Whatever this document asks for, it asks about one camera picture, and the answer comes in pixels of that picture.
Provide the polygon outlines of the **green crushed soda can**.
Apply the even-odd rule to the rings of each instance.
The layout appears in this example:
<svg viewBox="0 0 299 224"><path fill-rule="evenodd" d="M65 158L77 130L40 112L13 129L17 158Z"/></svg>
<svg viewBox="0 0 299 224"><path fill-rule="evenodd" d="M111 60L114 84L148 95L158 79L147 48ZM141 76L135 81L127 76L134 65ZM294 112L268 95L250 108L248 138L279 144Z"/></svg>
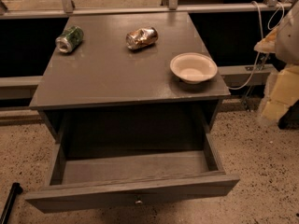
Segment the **green crushed soda can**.
<svg viewBox="0 0 299 224"><path fill-rule="evenodd" d="M71 26L65 29L56 39L56 48L61 53L71 53L82 41L84 33L79 26Z"/></svg>

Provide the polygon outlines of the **grey metal railing frame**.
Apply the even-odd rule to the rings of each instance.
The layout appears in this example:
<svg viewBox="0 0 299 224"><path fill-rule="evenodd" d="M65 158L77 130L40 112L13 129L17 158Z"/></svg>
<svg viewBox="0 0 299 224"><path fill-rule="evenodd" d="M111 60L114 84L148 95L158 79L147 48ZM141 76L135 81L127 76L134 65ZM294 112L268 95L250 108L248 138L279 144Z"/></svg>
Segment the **grey metal railing frame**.
<svg viewBox="0 0 299 224"><path fill-rule="evenodd" d="M67 14L66 17L69 20L70 18L76 16L127 15L127 14L170 13L170 12L186 12L189 14L189 16L191 16L191 14L193 13L250 12L255 10L255 8L256 6L253 4L224 4L224 5L213 4L213 5L183 6L183 7L178 7L176 9L169 9L167 7L80 9L78 11L74 11L72 13ZM34 77L2 78L1 97L3 99L31 98L32 100L43 75L34 76Z"/></svg>

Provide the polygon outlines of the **black leg lower left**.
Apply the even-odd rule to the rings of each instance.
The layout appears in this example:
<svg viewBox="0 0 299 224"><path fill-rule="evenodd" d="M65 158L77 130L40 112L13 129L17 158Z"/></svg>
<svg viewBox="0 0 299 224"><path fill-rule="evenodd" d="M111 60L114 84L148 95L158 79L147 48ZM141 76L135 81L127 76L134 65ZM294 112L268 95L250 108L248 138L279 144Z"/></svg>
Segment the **black leg lower left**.
<svg viewBox="0 0 299 224"><path fill-rule="evenodd" d="M13 205L15 203L15 200L18 195L22 194L22 192L23 192L23 189L21 187L21 184L18 182L14 182L11 186L5 207L4 207L2 215L0 217L0 224L8 224L9 217L10 217Z"/></svg>

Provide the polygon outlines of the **white paper bowl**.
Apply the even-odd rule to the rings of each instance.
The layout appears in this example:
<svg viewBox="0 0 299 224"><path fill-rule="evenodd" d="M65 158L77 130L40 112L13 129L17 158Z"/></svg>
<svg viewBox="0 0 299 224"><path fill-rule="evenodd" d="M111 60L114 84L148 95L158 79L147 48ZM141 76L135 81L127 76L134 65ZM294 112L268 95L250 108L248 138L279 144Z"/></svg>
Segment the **white paper bowl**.
<svg viewBox="0 0 299 224"><path fill-rule="evenodd" d="M185 83L198 84L216 76L218 66L206 55L188 52L173 58L170 70Z"/></svg>

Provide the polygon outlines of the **grey top drawer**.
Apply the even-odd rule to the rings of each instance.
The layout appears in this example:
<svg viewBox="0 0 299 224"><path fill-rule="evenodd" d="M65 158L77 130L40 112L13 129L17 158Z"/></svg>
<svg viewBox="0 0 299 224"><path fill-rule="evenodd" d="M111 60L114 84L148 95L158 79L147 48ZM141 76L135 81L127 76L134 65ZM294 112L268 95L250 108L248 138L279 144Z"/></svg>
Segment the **grey top drawer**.
<svg viewBox="0 0 299 224"><path fill-rule="evenodd" d="M163 104L73 110L63 120L45 186L25 199L44 213L227 195L203 111Z"/></svg>

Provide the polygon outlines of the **grey wooden nightstand cabinet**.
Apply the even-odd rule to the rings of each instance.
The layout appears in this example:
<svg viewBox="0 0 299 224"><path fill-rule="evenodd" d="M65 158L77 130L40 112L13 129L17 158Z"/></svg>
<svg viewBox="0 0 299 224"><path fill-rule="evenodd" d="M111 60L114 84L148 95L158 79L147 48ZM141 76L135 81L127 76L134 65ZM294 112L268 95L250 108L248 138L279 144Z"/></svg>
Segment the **grey wooden nightstand cabinet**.
<svg viewBox="0 0 299 224"><path fill-rule="evenodd" d="M186 12L76 16L84 42L70 55L54 52L30 108L39 112L102 105L221 100L230 95L220 75L197 85L179 81L170 61L185 52L207 54ZM158 30L155 45L132 52L126 35Z"/></svg>

